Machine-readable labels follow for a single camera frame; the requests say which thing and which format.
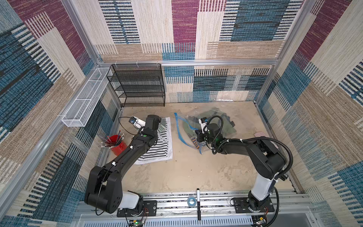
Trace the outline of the black white striped shirt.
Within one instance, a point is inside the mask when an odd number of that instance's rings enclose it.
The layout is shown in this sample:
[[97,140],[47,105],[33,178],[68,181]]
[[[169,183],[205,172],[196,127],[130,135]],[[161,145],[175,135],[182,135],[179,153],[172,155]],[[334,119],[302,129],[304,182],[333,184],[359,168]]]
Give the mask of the black white striped shirt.
[[173,143],[170,117],[165,117],[166,131],[159,133],[156,145],[152,146],[144,155],[137,159],[135,165],[145,165],[154,162],[169,161],[173,159]]

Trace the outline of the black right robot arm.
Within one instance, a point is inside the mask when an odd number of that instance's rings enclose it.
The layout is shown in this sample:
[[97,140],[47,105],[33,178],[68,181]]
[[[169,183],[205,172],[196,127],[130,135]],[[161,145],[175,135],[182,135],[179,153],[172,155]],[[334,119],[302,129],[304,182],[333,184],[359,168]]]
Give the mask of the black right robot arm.
[[207,124],[195,130],[197,142],[211,145],[213,154],[244,155],[253,163],[258,175],[247,197],[251,212],[261,211],[278,179],[286,180],[285,174],[293,165],[293,154],[287,145],[268,137],[228,139],[221,134],[217,124]]

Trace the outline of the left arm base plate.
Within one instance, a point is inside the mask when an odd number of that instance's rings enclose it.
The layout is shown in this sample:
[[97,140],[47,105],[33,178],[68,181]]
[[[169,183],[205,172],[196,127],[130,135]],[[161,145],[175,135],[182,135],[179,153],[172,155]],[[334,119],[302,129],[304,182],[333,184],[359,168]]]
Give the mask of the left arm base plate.
[[138,203],[135,209],[122,209],[117,211],[118,218],[145,218],[155,217],[157,214],[157,201],[146,200]]

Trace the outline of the green white striped tank top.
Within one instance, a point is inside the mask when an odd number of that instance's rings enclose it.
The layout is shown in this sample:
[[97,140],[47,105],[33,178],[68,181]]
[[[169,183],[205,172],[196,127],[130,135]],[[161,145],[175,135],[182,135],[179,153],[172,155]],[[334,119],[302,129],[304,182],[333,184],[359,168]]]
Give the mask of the green white striped tank top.
[[[140,120],[144,122],[144,123],[141,123],[141,125],[142,126],[145,126],[145,124],[146,124],[146,118],[141,118]],[[161,121],[159,123],[158,130],[157,131],[159,133],[162,133],[162,132],[166,131],[166,129],[167,129],[166,118],[165,117],[161,117]]]

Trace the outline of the clear vacuum bag blue zip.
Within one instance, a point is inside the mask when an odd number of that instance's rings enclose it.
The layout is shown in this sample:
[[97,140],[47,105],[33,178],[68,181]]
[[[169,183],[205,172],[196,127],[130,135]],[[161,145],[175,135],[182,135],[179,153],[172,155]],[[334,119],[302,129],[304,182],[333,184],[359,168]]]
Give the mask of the clear vacuum bag blue zip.
[[235,136],[236,125],[231,117],[217,107],[196,108],[185,114],[174,113],[179,140],[199,154],[212,148],[212,141],[219,136]]

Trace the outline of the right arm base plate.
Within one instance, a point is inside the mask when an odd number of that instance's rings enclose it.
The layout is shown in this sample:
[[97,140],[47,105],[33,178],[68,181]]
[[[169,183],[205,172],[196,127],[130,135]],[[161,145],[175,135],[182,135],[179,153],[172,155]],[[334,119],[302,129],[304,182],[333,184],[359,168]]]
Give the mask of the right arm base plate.
[[272,213],[275,211],[270,197],[262,201],[249,197],[235,197],[230,202],[236,213]]

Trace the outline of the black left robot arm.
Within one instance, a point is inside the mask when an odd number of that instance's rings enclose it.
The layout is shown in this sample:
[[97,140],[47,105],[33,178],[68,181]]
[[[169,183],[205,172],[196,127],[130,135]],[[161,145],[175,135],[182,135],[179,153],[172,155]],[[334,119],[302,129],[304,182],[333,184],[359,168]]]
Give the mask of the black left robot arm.
[[155,145],[160,122],[159,116],[148,115],[145,126],[139,129],[119,156],[103,167],[92,168],[85,192],[86,204],[107,213],[120,208],[123,199],[122,179],[137,159]]

